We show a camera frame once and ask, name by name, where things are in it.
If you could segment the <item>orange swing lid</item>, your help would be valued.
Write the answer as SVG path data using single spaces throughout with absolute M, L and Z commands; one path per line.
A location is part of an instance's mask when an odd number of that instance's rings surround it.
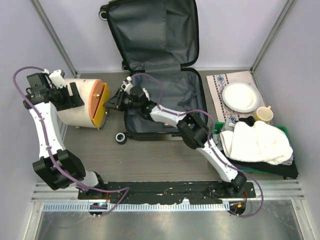
M 104 103 L 109 100 L 110 95 L 109 86 L 101 79 L 96 79 L 89 95 L 88 111 L 91 122 L 97 128 L 103 125 L 106 112 Z

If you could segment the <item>white cylindrical bin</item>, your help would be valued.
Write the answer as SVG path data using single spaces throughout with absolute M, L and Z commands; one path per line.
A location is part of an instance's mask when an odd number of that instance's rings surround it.
M 66 125 L 86 128 L 100 128 L 102 120 L 95 120 L 104 83 L 100 79 L 67 78 L 65 82 L 71 94 L 71 83 L 75 83 L 84 105 L 57 112 Z

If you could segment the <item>black white astronaut suitcase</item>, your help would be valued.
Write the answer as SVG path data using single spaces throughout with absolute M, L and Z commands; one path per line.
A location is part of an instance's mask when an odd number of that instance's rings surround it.
M 194 0 L 112 0 L 98 15 L 108 23 L 134 87 L 174 111 L 207 110 L 202 79 L 193 68 L 200 52 Z M 126 132 L 117 138 L 120 144 L 129 137 L 182 138 L 175 127 L 145 120 L 136 109 L 123 112 Z

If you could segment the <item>grey garment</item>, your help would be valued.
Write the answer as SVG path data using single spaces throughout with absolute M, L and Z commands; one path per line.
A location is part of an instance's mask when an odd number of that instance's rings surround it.
M 221 145 L 222 140 L 221 136 L 226 135 L 228 139 L 232 139 L 234 133 L 235 123 L 232 122 L 231 119 L 227 119 L 224 124 L 219 127 L 213 134 L 213 142 L 215 145 Z

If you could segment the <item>white towel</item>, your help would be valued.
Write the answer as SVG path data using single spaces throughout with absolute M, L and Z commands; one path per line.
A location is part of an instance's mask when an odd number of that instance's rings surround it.
M 232 131 L 224 130 L 219 135 L 225 155 L 235 161 L 280 165 L 293 155 L 285 132 L 263 121 L 253 126 L 239 121 Z

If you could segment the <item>black garment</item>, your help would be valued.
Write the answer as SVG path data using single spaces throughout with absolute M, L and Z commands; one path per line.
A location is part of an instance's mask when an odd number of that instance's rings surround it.
M 251 172 L 264 172 L 292 179 L 296 179 L 299 175 L 293 155 L 289 159 L 288 164 L 272 165 L 266 162 L 243 162 L 232 159 L 230 162 L 242 170 Z

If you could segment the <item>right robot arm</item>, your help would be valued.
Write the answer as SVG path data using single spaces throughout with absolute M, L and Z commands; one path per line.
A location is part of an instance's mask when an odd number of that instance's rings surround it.
M 145 120 L 175 127 L 183 142 L 202 154 L 215 168 L 230 197 L 236 198 L 245 191 L 246 176 L 226 159 L 211 139 L 212 131 L 200 116 L 200 113 L 207 115 L 207 112 L 200 109 L 181 112 L 166 108 L 150 100 L 148 91 L 138 86 L 129 91 L 119 88 L 103 106 L 121 112 L 136 109 Z

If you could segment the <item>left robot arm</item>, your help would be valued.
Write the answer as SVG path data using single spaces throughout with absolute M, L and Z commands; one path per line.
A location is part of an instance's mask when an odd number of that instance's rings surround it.
M 66 149 L 58 122 L 101 129 L 109 87 L 101 79 L 65 79 L 62 70 L 34 73 L 27 81 L 30 87 L 23 104 L 34 120 L 39 140 L 39 160 L 32 164 L 33 170 L 52 190 L 76 184 L 93 198 L 102 199 L 107 188 L 101 176 L 85 170 L 81 160 Z

